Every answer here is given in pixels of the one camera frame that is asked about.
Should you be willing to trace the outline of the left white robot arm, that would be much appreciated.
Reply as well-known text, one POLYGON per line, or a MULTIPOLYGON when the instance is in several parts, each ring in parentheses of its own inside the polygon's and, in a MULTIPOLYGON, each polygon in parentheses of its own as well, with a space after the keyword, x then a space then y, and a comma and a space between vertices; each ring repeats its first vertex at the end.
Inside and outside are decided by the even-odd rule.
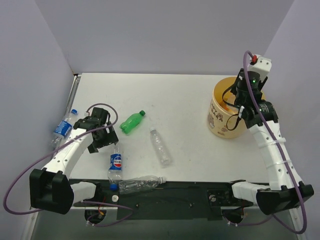
POLYGON ((102 202, 98 183, 90 180, 70 183, 70 175, 85 151, 93 154, 118 143, 110 116, 107 110, 95 106, 86 117, 78 118, 73 109, 58 125, 54 134, 65 143, 42 169, 34 169, 29 175, 33 208, 65 215, 75 203, 86 200, 97 206, 102 202))

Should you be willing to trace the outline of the Pepsi bottle blue cap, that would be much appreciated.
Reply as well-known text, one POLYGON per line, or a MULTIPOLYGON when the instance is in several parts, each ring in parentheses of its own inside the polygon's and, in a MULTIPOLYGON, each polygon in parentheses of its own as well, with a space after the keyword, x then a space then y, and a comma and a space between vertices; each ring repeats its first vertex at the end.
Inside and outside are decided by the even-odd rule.
POLYGON ((119 143, 115 144, 113 147, 113 152, 110 155, 109 169, 108 169, 108 181, 109 188, 112 191, 118 189, 118 184, 122 180, 122 149, 119 143))

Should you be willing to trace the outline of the large clear plastic bottle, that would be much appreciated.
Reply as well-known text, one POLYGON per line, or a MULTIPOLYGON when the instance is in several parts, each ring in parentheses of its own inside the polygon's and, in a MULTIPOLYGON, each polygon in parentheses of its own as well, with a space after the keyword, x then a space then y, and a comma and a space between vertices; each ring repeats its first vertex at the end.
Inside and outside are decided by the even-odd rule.
POLYGON ((166 183, 166 181, 167 179, 164 176, 148 175, 122 180, 118 183, 118 188, 121 195, 134 194, 151 191, 159 185, 166 183))

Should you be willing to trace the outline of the green plastic bottle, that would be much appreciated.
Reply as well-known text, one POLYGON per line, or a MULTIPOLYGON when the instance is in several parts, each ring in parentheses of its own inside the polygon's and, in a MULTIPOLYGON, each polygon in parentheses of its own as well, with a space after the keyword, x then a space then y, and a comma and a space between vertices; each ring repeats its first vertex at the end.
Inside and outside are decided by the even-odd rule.
POLYGON ((119 128, 124 134, 128 135, 137 125, 140 124, 145 115, 146 112, 144 110, 141 110, 138 113, 133 113, 120 124, 119 128))

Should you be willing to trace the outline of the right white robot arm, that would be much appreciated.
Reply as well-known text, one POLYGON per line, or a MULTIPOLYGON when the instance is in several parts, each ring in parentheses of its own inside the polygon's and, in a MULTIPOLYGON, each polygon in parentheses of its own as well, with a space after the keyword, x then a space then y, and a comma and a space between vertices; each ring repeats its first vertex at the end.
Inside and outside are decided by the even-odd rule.
POLYGON ((312 185, 304 184, 296 172, 280 132, 276 110, 271 102, 262 98, 262 85, 259 73, 245 73, 241 69, 231 93, 239 108, 238 119, 244 120, 257 142, 267 170, 268 185, 241 180, 226 189, 223 198, 230 205, 240 199, 252 202, 265 215, 271 215, 299 207, 314 195, 314 189, 312 185))

